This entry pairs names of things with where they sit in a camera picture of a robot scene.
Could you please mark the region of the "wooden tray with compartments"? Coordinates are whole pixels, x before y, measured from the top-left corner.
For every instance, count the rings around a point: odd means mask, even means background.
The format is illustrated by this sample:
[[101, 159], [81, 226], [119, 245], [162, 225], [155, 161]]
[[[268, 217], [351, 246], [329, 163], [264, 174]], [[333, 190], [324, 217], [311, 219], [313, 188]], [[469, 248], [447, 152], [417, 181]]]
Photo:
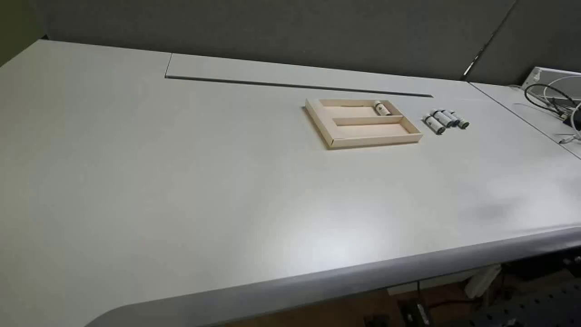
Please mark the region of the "wooden tray with compartments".
[[[389, 116], [380, 116], [375, 103], [382, 101]], [[320, 99], [306, 101], [329, 148], [418, 143], [420, 128], [389, 99]]]

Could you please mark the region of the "white table leg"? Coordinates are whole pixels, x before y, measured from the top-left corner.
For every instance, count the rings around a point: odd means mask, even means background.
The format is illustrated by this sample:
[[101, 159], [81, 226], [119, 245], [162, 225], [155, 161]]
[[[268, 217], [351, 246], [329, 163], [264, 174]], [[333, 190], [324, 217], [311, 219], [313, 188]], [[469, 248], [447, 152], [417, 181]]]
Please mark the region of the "white table leg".
[[500, 275], [502, 266], [500, 265], [491, 265], [487, 268], [482, 268], [478, 274], [471, 275], [467, 285], [466, 285], [466, 294], [471, 299], [482, 297], [495, 279]]

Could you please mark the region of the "white device box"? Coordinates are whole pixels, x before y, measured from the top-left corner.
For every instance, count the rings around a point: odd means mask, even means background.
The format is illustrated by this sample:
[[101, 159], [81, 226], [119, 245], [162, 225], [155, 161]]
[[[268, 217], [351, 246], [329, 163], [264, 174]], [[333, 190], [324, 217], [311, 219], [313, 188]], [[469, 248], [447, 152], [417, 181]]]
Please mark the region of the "white device box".
[[535, 85], [533, 94], [538, 97], [569, 94], [573, 99], [581, 99], [581, 72], [578, 70], [536, 65], [522, 83], [524, 88], [529, 85]]

